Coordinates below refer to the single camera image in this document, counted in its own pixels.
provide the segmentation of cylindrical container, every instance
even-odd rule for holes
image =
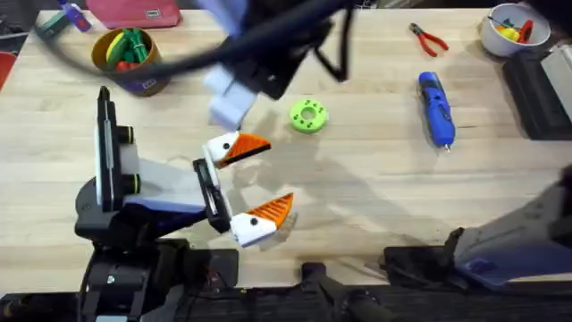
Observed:
[[[111,30],[102,36],[93,46],[93,50],[91,52],[91,60],[93,61],[93,64],[100,70],[109,71],[105,54],[107,53],[107,48],[109,45],[112,43],[112,41],[114,41],[114,38],[121,32],[121,29]],[[155,41],[153,41],[151,36],[149,36],[149,34],[147,34],[144,30],[141,30],[141,37],[145,47],[147,48],[148,56],[145,61],[139,64],[139,66],[161,62],[161,53],[159,53],[159,48],[157,47]],[[146,80],[115,80],[115,82],[133,95],[140,97],[150,97],[164,89],[164,87],[169,83],[169,80],[169,78],[150,78]]]
[[[551,26],[534,8],[526,4],[500,4],[489,12],[494,20],[503,22],[510,19],[515,27],[521,28],[526,21],[534,23],[532,34],[528,43],[522,44],[503,37],[495,27],[499,24],[488,17],[484,17],[481,28],[481,41],[483,47],[491,54],[508,57],[516,52],[542,45],[551,35]]]

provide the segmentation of orange beak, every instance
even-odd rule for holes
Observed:
[[[260,207],[250,209],[246,213],[252,216],[270,220],[276,224],[276,229],[278,229],[284,223],[284,220],[286,220],[286,217],[290,213],[293,200],[294,194],[289,193],[283,197],[267,202]]]
[[[217,166],[225,167],[243,158],[254,156],[260,152],[270,149],[272,145],[269,140],[257,137],[256,135],[241,133],[234,142],[229,152],[218,162]]]

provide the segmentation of orange and white object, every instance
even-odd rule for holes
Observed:
[[[231,219],[231,230],[234,239],[242,247],[260,242],[276,233],[290,213],[294,195],[289,193],[283,197],[240,213]]]
[[[272,145],[267,139],[235,131],[211,139],[203,147],[203,150],[212,159],[214,165],[220,169],[246,157],[264,152],[271,147]]]

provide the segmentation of wooden tabletop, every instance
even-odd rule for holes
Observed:
[[[280,101],[258,99],[243,129],[268,138],[273,149],[221,171],[226,196],[237,213],[295,195],[286,229],[240,251],[241,286],[295,284],[299,265],[309,260],[326,262],[343,283],[384,283],[373,269],[383,248],[441,244],[453,229],[502,216],[557,178],[572,160],[572,144],[524,138],[501,62],[479,44],[486,13],[363,11],[351,39],[349,81],[337,84],[311,56]],[[223,40],[205,13],[183,16],[177,28],[149,31],[165,59]],[[412,21],[450,50],[428,56],[408,30]],[[104,31],[98,23],[88,34],[70,28],[59,41],[88,62]],[[338,44],[333,35],[324,47],[330,55]],[[449,154],[427,138],[416,93],[425,71],[439,74],[452,105],[458,138]],[[109,80],[70,70],[28,38],[0,94],[0,292],[79,289],[91,246],[74,234],[74,200],[94,175],[99,87],[110,87],[119,123],[135,127],[142,157],[192,171],[200,145],[223,134],[208,124],[204,74],[136,98]],[[307,98],[330,111],[313,135],[293,131],[288,121],[290,107]],[[198,247],[237,248],[207,223],[174,236]]]

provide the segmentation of green tape roll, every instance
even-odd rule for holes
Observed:
[[[328,110],[314,99],[299,101],[290,110],[290,124],[296,131],[316,133],[328,121]]]

